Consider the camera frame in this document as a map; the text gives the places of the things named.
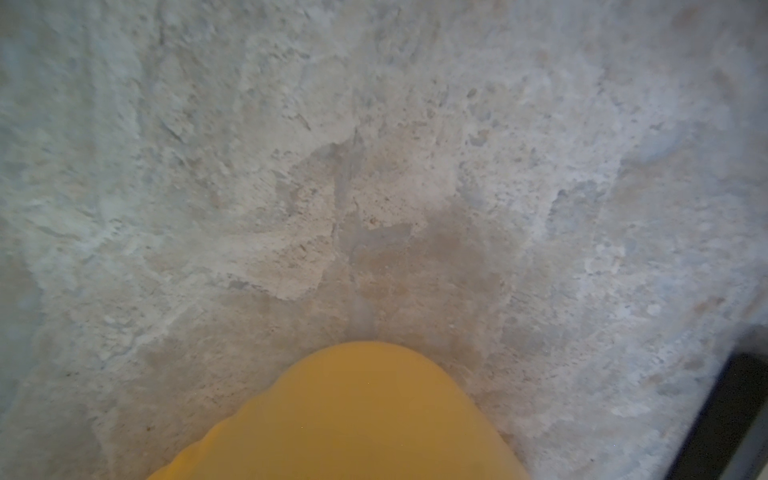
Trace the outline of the yellow plastic tray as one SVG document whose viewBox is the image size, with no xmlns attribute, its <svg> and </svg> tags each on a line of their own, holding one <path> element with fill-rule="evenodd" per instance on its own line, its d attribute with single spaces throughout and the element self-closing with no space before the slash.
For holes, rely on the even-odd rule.
<svg viewBox="0 0 768 480">
<path fill-rule="evenodd" d="M 394 344 L 297 362 L 156 472 L 159 479 L 523 479 L 452 378 Z"/>
</svg>

